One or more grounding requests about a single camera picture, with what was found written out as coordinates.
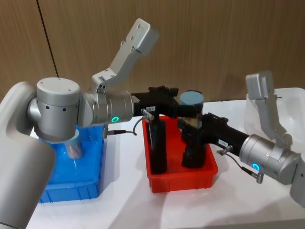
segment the wood panel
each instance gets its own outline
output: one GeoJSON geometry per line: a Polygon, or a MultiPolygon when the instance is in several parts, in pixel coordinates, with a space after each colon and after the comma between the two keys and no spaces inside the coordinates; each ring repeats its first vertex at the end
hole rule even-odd
{"type": "Polygon", "coordinates": [[[304,0],[39,0],[60,77],[83,90],[109,66],[137,18],[160,33],[122,86],[245,98],[244,78],[272,70],[275,86],[305,88],[304,0]]]}
{"type": "Polygon", "coordinates": [[[35,0],[0,0],[0,101],[21,81],[56,77],[35,0]]]}

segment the blue led ring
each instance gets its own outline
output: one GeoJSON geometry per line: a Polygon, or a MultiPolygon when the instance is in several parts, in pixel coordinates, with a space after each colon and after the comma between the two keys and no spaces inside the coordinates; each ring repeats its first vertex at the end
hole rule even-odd
{"type": "Polygon", "coordinates": [[[256,163],[253,163],[253,164],[252,164],[252,167],[253,167],[254,169],[258,170],[258,171],[261,169],[261,168],[259,167],[259,165],[256,164],[256,163]]]}
{"type": "Polygon", "coordinates": [[[116,123],[116,122],[118,122],[119,121],[119,117],[118,116],[115,116],[115,117],[113,117],[112,119],[111,119],[111,122],[112,123],[116,123]]]}

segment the red plastic tray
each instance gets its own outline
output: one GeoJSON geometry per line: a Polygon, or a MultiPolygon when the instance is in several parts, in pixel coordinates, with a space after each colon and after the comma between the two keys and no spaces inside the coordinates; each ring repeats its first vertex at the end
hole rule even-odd
{"type": "Polygon", "coordinates": [[[150,165],[151,145],[147,135],[148,126],[143,120],[143,135],[145,144],[145,158],[147,177],[152,192],[170,192],[186,189],[208,188],[213,185],[213,177],[218,172],[212,150],[206,147],[206,159],[202,168],[189,169],[181,166],[183,151],[186,144],[181,140],[181,131],[178,128],[178,119],[161,116],[166,123],[166,156],[167,172],[152,174],[150,165]]]}

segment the white label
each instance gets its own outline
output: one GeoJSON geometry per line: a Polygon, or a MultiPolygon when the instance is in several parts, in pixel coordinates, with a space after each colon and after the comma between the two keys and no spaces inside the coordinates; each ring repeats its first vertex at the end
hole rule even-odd
{"type": "Polygon", "coordinates": [[[155,109],[156,109],[155,106],[148,106],[148,107],[146,108],[146,110],[147,110],[148,112],[150,112],[150,111],[155,111],[155,109]]]}
{"type": "Polygon", "coordinates": [[[225,141],[223,141],[223,140],[220,140],[220,139],[218,139],[218,144],[220,144],[220,145],[222,145],[222,146],[224,146],[224,147],[228,147],[228,143],[226,143],[225,141]]]}

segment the round gray lid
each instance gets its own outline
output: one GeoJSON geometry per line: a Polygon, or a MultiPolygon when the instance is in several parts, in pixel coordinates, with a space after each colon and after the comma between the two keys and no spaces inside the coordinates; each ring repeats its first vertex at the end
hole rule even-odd
{"type": "Polygon", "coordinates": [[[37,83],[37,100],[52,106],[69,106],[78,103],[79,85],[64,78],[44,78],[37,83]]]}
{"type": "Polygon", "coordinates": [[[204,97],[200,92],[197,91],[187,91],[180,95],[180,104],[183,105],[195,105],[202,104],[204,102],[204,97]]]}

